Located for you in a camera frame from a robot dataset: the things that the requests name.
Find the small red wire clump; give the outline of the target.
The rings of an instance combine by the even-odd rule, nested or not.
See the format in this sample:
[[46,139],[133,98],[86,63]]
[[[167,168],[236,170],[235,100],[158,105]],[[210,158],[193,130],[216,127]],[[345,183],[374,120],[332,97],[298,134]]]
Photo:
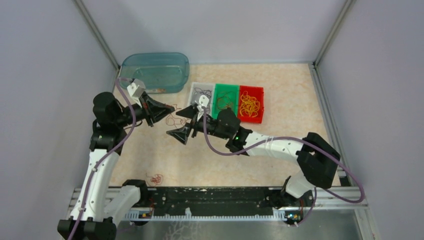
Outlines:
[[156,186],[160,186],[162,184],[162,182],[164,181],[164,176],[160,173],[156,173],[156,174],[145,174],[146,176],[146,183],[149,187],[156,187]]

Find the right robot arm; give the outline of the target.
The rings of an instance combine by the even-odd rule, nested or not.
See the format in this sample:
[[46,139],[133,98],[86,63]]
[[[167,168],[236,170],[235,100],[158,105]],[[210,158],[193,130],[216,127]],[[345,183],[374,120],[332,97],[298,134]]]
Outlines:
[[212,148],[221,156],[263,156],[297,164],[299,172],[290,176],[282,188],[281,199],[287,206],[295,206],[304,193],[315,187],[332,187],[341,157],[319,134],[309,132],[304,138],[269,136],[242,127],[241,120],[231,108],[221,110],[216,118],[203,110],[195,104],[178,111],[177,115],[191,121],[181,128],[167,131],[167,135],[185,145],[189,137],[202,133],[209,147],[212,145],[210,136],[227,141],[228,153]]

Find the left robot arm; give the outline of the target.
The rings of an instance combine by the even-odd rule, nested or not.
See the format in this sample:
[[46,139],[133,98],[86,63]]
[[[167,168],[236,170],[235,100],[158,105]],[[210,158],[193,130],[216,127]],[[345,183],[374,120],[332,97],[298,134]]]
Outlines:
[[136,97],[140,103],[124,107],[111,92],[102,92],[93,99],[90,153],[81,192],[68,219],[61,219],[58,233],[66,240],[113,240],[124,216],[136,205],[149,203],[150,193],[144,180],[126,180],[118,195],[109,203],[106,195],[113,170],[129,133],[138,123],[152,127],[175,111],[171,105],[152,99],[146,92]]

